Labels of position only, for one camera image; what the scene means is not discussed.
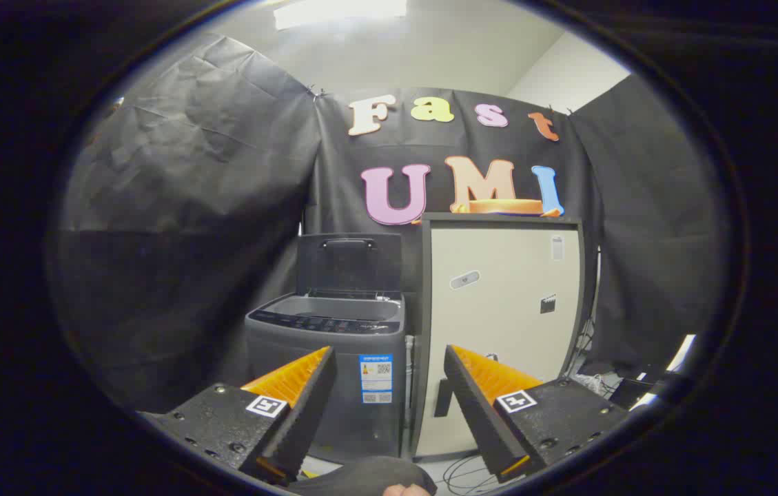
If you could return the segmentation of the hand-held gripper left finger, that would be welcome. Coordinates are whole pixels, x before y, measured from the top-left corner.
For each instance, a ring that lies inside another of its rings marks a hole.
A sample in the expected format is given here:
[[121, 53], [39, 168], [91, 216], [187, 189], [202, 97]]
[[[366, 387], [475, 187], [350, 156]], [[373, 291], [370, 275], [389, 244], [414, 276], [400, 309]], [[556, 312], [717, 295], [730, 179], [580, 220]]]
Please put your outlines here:
[[142, 416], [210, 464], [288, 486], [297, 480], [335, 381], [335, 349], [326, 346], [247, 385], [215, 383], [171, 411]]

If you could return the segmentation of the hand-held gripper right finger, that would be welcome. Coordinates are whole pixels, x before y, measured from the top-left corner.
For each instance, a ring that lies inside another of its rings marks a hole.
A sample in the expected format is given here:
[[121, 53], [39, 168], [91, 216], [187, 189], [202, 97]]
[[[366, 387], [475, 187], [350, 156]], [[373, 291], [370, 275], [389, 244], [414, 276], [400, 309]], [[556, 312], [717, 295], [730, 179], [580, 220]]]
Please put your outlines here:
[[577, 380], [542, 382], [457, 345], [446, 346], [443, 370], [487, 470], [500, 483], [579, 453], [629, 415]]

